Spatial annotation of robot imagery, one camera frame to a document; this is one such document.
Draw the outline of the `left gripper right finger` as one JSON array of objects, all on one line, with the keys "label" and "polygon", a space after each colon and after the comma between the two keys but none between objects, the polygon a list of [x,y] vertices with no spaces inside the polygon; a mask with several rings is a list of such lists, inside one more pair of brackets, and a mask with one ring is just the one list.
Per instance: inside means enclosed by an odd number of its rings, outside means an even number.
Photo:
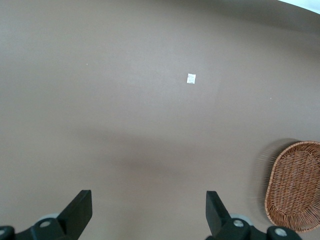
[{"label": "left gripper right finger", "polygon": [[206,192],[206,220],[211,232],[208,240],[300,240],[293,230],[271,226],[266,232],[246,220],[231,217],[216,191]]}]

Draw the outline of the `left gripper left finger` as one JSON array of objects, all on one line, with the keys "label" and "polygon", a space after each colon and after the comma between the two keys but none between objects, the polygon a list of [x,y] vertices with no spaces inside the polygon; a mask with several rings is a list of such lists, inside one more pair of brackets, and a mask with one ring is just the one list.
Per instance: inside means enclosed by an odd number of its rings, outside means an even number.
[{"label": "left gripper left finger", "polygon": [[57,217],[37,221],[28,229],[15,232],[9,225],[0,227],[2,240],[77,240],[92,218],[92,191],[81,190]]}]

